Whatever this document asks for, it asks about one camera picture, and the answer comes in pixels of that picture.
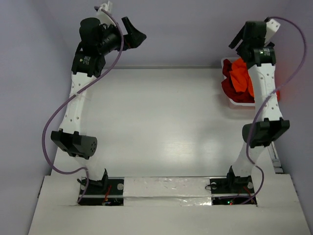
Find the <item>white wall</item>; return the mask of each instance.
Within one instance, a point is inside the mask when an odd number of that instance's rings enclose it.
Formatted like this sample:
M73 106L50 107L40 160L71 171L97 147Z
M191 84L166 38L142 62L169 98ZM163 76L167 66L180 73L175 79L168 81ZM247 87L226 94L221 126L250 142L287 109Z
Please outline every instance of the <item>white wall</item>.
M93 17L105 0L45 0L72 53L80 41L80 21ZM147 40L125 52L118 65L209 65L234 55L229 43L246 20L264 20L283 12L285 0L112 0L122 24L128 16ZM109 64L116 53L106 57Z
M280 108L285 119L291 122L287 131L277 142L277 151L287 173L290 173L298 191L307 221L313 232L313 1L290 1L283 14L293 20L305 32L308 41L307 61L299 75L281 91ZM274 40L277 52L276 77L278 84L285 80L298 66L303 53L303 43L298 32L287 23L282 26Z
M0 234L28 233L43 176L41 133L68 96L72 57L42 1L0 7ZM53 129L60 119L53 123ZM48 153L56 147L48 143Z

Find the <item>red cloth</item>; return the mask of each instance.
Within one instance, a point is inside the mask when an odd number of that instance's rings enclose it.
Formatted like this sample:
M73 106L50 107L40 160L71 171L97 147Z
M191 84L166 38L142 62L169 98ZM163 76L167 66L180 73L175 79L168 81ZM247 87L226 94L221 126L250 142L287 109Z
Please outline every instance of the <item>red cloth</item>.
M236 92L230 78L231 65L229 60L224 60L223 74L227 78L222 82L223 91L237 103L254 103L254 98L250 95L248 89L245 92Z

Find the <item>purple cable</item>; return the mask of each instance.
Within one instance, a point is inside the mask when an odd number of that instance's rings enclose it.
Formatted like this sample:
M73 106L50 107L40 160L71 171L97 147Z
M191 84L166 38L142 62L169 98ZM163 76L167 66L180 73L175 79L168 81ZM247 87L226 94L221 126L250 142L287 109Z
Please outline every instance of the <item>purple cable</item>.
M105 75L107 75L116 65L116 63L118 62L119 58L121 57L122 51L123 51L123 47L124 47L124 36L123 36L123 32L122 29L120 28L120 26L118 25L118 23L116 22L116 20L113 18L113 16L105 11L104 9L101 8L101 10L114 22L114 24L116 25L120 35L121 35L121 48L120 51L116 57L116 59L114 60L113 64L101 75L99 76L97 79L95 79L94 81L90 82L88 85L84 86L82 89L80 89L77 93L80 94L83 91L85 91L87 88L91 87L93 84L95 84L96 82L98 82L101 78L103 78ZM80 170L85 170L86 171L86 187L81 195L81 197L78 199L77 203L79 203L83 196L85 195L86 191L87 191L87 187L89 185L89 173L88 173L88 169L86 167L81 167L75 171L70 171L70 172L66 172L66 171L61 171L58 168L56 168L53 163L51 162L47 150L46 150L46 146L45 146L45 136L47 133L47 129L48 126L50 125L50 123L52 122L52 120L55 118L55 116L68 104L70 103L74 98L76 97L76 95L72 95L67 101L65 101L53 114L52 116L49 118L49 120L47 121L47 123L45 124L44 130L43 130L43 134L42 134L42 148L43 148L43 152L44 152L44 156L45 156L45 160L47 161L47 163L49 164L49 166L55 170L56 172L63 174L63 175L71 175L71 174L75 174Z
M253 119L253 122L252 122L252 126L250 128L250 131L249 131L249 134L248 134L248 138L247 138L247 145L246 145L246 157L249 159L249 161L255 165L256 168L258 168L262 174L262 180L261 180L261 184L260 184L260 187L259 189L255 192L255 194L253 196L251 196L249 199L247 199L246 201L244 201L243 203L241 204L245 204L247 203L248 201L250 201L251 199L253 199L254 197L256 197L256 195L261 191L262 187L263 187L263 184L264 184L264 172L263 170L257 166L255 164L255 162L251 159L251 157L249 156L249 143L251 142L251 138L252 138L252 133L253 133L253 130L255 128L255 124L256 124L256 120L258 119L259 115L261 114L262 110L264 109L266 103L269 101L269 99L271 98L271 96L273 94L276 94L277 91L281 90L285 85L287 85L297 74L298 72L300 71L300 69L302 68L302 66L304 65L304 62L305 62L305 59L306 59L306 56L307 56L307 41L306 41L306 38L304 36L304 33L303 31L300 29L299 26L297 26L294 22L290 21L290 20L287 20L285 18L282 18L282 17L278 17L278 16L272 16L270 17L271 19L277 19L277 20L282 20L282 21L286 21L290 24L292 24L298 31L299 33L301 34L301 37L302 37L302 40L303 40L303 44L304 44L304 52L303 52L303 57L302 57L302 60L299 64L299 66L297 67L297 69L292 73L292 75L283 83L281 84L279 87L277 87L274 91L272 91L270 93L270 95L264 100L263 104L261 105L260 109L258 110L258 112L256 113L254 119Z

